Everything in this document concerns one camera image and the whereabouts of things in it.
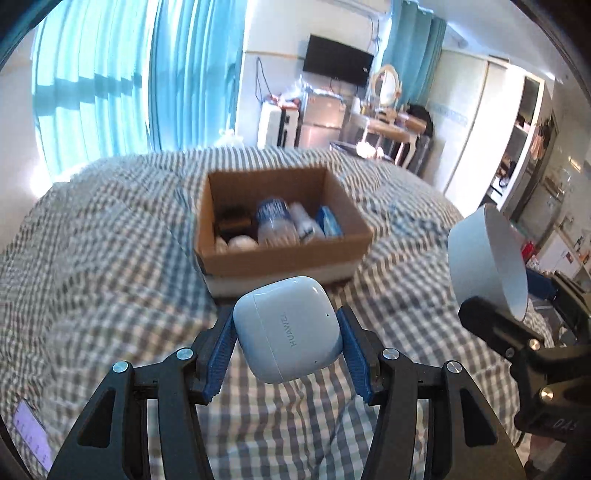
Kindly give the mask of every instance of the blue gripper pad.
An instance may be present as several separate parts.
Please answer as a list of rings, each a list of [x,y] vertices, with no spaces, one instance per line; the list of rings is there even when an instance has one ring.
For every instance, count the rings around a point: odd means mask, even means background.
[[[223,379],[226,376],[237,338],[234,317],[229,315],[207,362],[207,383],[203,389],[203,397],[208,402],[211,402],[222,389]]]
[[[371,381],[371,368],[368,361],[368,356],[373,354],[373,349],[371,349],[365,332],[349,306],[341,307],[337,311],[336,317],[343,339],[343,355],[347,362],[349,375],[353,380],[355,392],[363,398],[365,403],[373,404],[377,392]]]

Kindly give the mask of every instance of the cardboard box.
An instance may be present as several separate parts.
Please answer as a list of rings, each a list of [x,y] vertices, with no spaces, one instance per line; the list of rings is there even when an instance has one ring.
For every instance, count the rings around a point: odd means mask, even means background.
[[[254,215],[269,197],[300,202],[314,218],[328,205],[344,236],[291,247],[259,247],[218,254],[216,215],[242,206]],[[372,240],[372,232],[333,173],[325,167],[256,171],[214,171],[202,188],[194,249],[214,298],[238,297],[284,278],[306,275],[328,285],[351,278]]]

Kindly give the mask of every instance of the television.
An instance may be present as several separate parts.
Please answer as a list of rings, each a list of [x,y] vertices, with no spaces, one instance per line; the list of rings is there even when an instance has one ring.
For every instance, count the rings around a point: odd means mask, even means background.
[[[304,72],[365,86],[374,56],[328,38],[310,36]]]

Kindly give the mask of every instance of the curtain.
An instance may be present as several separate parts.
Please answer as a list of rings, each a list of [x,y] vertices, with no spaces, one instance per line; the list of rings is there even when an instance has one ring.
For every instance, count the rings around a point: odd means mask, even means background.
[[[155,150],[204,147],[233,127],[247,0],[161,0],[151,63]]]
[[[97,158],[148,151],[150,3],[63,0],[39,24],[33,107],[54,181]]]
[[[54,181],[102,157],[204,147],[232,128],[247,0],[63,0],[33,49]]]
[[[392,28],[382,64],[402,82],[400,105],[427,103],[447,24],[409,0],[392,0]]]

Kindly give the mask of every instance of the gray and white plaid comforter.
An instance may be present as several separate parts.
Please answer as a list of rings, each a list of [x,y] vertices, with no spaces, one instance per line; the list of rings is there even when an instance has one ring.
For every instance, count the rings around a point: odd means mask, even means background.
[[[327,151],[204,150],[97,161],[56,184],[27,216],[0,264],[0,414],[36,478],[47,473],[12,426],[25,399],[58,452],[112,364],[161,361],[216,320],[193,254],[200,186],[212,169],[325,164],[374,232],[345,286],[329,291],[363,327],[413,361],[460,361],[513,441],[517,387],[508,362],[462,328],[447,263],[461,219],[441,195],[386,162]],[[543,319],[526,322],[551,345]],[[424,458],[419,404],[415,474]],[[340,358],[284,385],[265,385],[240,347],[221,393],[199,407],[216,478],[359,478],[377,410],[355,395]],[[153,478],[163,478],[150,410]]]

